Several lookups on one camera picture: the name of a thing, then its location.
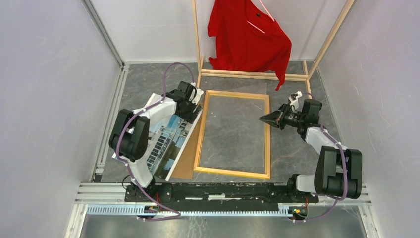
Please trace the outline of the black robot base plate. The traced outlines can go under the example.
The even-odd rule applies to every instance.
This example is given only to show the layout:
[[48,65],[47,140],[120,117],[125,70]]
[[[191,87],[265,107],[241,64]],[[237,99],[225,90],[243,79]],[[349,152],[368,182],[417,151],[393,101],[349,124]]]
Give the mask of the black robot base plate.
[[319,198],[282,183],[152,183],[145,194],[129,184],[126,202],[148,202],[149,197],[179,212],[276,211],[278,204],[313,204]]

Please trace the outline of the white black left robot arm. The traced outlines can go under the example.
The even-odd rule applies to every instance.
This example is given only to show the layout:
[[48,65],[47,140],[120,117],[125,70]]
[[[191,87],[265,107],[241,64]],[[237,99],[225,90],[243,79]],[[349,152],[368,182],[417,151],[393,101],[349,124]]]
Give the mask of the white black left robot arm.
[[199,101],[203,93],[195,83],[182,81],[170,92],[152,94],[140,109],[118,112],[108,144],[115,159],[126,166],[132,182],[138,186],[136,194],[142,201],[150,202],[156,195],[156,189],[150,185],[154,176],[147,163],[153,149],[149,144],[151,127],[169,121],[172,116],[193,124],[201,111]]

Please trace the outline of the yellow wooden picture frame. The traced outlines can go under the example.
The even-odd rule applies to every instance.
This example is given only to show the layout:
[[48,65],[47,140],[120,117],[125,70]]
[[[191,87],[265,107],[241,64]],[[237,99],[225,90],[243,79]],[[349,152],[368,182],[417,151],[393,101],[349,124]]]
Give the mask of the yellow wooden picture frame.
[[254,99],[264,101],[264,112],[269,111],[269,95],[264,94],[253,94],[253,93],[243,93],[243,92],[232,92],[232,91],[216,91],[208,90],[205,93],[204,108],[202,113],[202,121],[200,124],[197,149],[194,160],[194,171],[213,173],[213,174],[222,174],[229,176],[240,176],[240,177],[249,177],[257,179],[269,179],[271,177],[271,153],[270,153],[270,129],[268,125],[264,126],[264,173],[254,173],[254,172],[244,172],[244,171],[234,171],[227,169],[217,169],[209,167],[201,167],[199,165],[202,151],[202,144],[205,132],[205,117],[208,114],[208,107],[211,96],[220,96],[228,98],[241,98],[241,99]]

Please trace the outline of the building and sky photo print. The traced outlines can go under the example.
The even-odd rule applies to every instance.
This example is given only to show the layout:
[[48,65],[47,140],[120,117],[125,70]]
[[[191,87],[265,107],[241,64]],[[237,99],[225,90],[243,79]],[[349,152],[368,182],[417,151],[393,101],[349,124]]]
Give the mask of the building and sky photo print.
[[179,158],[202,114],[203,106],[199,103],[201,111],[193,124],[189,124],[177,116],[169,121],[159,122],[151,127],[149,144],[152,153],[147,159],[154,178],[158,177],[168,181],[179,161]]

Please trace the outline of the clear acrylic sheet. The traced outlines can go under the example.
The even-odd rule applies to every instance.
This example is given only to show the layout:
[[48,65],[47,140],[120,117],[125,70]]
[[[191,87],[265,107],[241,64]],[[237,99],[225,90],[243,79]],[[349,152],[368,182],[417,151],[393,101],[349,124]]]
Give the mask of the clear acrylic sheet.
[[265,172],[267,85],[212,90],[206,98],[200,167]]

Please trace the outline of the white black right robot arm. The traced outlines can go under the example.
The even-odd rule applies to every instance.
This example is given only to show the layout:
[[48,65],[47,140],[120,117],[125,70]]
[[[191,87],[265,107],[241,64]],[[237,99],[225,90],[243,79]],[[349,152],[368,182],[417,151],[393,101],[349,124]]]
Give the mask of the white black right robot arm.
[[321,108],[320,101],[305,99],[300,111],[289,102],[259,118],[280,130],[286,126],[296,128],[302,140],[318,153],[313,175],[293,174],[289,178],[286,196],[292,202],[301,201],[306,193],[337,200],[358,199],[362,193],[362,153],[343,146],[319,123]]

